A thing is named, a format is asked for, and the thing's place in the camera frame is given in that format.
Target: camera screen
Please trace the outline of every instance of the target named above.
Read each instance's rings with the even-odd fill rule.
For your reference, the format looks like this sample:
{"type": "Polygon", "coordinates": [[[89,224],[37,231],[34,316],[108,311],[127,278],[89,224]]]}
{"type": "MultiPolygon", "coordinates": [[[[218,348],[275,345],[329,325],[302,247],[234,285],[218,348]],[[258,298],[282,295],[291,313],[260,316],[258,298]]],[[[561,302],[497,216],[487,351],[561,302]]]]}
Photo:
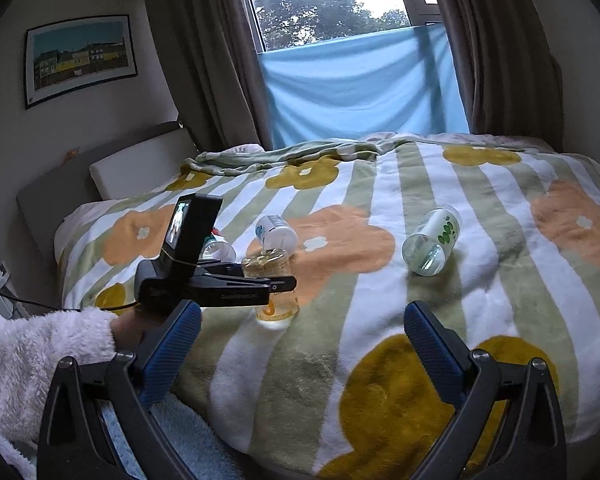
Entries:
{"type": "Polygon", "coordinates": [[[167,229],[167,235],[164,237],[164,241],[167,242],[171,249],[176,248],[178,238],[180,237],[180,231],[182,230],[182,223],[187,215],[187,209],[189,209],[190,202],[191,200],[186,200],[176,204],[176,209],[171,218],[171,224],[167,229]]]}

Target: person's hand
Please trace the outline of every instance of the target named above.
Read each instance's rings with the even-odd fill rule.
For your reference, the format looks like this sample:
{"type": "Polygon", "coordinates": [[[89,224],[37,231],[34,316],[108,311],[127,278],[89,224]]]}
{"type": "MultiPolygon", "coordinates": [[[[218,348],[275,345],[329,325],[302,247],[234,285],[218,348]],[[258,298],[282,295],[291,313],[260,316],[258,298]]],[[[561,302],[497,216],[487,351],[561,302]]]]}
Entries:
{"type": "Polygon", "coordinates": [[[165,316],[132,308],[111,321],[111,332],[116,349],[133,349],[140,343],[142,332],[158,328],[166,320],[165,316]]]}

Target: framed picture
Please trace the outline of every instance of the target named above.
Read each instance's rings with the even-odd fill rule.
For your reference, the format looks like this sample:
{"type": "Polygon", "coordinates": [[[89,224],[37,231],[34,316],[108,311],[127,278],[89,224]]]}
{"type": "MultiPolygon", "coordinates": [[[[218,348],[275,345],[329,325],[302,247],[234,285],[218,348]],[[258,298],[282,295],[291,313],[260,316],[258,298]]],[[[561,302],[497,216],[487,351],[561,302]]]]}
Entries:
{"type": "Polygon", "coordinates": [[[128,14],[77,18],[27,31],[27,108],[85,86],[135,75],[128,14]]]}

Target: camera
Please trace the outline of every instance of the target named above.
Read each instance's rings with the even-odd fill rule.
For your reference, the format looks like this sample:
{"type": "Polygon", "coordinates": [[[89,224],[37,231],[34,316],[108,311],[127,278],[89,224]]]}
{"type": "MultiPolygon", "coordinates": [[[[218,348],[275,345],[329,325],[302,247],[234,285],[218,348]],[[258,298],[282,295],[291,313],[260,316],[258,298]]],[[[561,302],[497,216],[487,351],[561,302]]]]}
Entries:
{"type": "Polygon", "coordinates": [[[181,300],[199,306],[267,304],[271,292],[296,288],[293,276],[245,278],[240,264],[200,260],[222,198],[200,193],[180,197],[173,209],[160,255],[136,269],[134,292],[139,308],[168,314],[181,300]]]}

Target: grey headboard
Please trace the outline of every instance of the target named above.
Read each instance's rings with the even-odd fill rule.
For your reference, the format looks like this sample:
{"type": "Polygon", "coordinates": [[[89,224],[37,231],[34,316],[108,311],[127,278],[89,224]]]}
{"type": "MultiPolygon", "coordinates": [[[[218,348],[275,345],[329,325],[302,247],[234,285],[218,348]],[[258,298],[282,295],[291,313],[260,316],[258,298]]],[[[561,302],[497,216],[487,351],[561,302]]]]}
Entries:
{"type": "Polygon", "coordinates": [[[158,124],[79,153],[18,193],[18,208],[45,263],[55,265],[54,235],[64,218],[82,204],[102,200],[91,179],[89,166],[129,146],[177,130],[178,127],[175,121],[158,124]]]}

